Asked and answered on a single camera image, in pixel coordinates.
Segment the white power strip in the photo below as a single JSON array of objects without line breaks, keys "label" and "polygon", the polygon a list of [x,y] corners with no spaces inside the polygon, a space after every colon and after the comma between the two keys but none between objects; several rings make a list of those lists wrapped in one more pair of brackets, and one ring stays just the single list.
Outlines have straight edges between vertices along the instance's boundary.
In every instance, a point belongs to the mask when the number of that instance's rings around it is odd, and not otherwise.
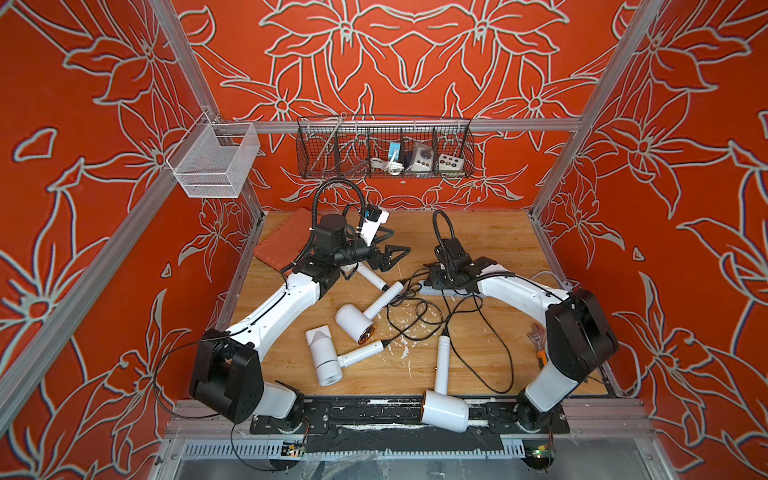
[{"label": "white power strip", "polygon": [[433,296],[433,297],[471,297],[472,293],[467,292],[465,289],[437,289],[431,285],[427,285],[425,282],[419,283],[419,291],[418,293],[422,296]]}]

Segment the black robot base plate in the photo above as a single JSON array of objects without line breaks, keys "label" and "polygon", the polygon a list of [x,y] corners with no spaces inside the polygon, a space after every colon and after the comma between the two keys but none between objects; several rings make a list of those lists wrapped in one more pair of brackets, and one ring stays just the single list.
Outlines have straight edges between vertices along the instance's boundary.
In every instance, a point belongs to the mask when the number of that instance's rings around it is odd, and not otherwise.
[{"label": "black robot base plate", "polygon": [[[515,421],[512,396],[465,396],[469,427],[493,434],[523,435]],[[334,429],[421,428],[420,396],[308,396],[303,400],[298,433],[326,434]]]}]

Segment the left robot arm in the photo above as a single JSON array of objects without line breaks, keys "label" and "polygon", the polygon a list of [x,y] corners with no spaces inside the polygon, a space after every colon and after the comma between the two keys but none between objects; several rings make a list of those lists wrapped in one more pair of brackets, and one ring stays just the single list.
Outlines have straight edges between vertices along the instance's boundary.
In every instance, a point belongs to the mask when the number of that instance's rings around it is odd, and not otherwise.
[{"label": "left robot arm", "polygon": [[235,424],[258,416],[296,428],[304,410],[299,391],[265,381],[261,364],[287,328],[342,276],[353,271],[387,272],[409,254],[407,247],[387,244],[394,234],[385,225],[389,216],[379,206],[367,206],[355,227],[342,214],[316,220],[283,285],[244,319],[204,333],[190,396]]}]

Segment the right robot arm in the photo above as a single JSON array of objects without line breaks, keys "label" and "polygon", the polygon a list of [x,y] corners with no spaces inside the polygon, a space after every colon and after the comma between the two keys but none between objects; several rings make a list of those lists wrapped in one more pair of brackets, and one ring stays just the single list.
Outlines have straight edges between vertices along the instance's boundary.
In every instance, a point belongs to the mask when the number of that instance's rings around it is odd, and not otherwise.
[{"label": "right robot arm", "polygon": [[500,300],[546,332],[547,363],[516,399],[515,420],[526,432],[547,426],[555,408],[619,350],[597,297],[554,289],[519,276],[487,257],[473,259],[456,238],[440,238],[427,284]]}]

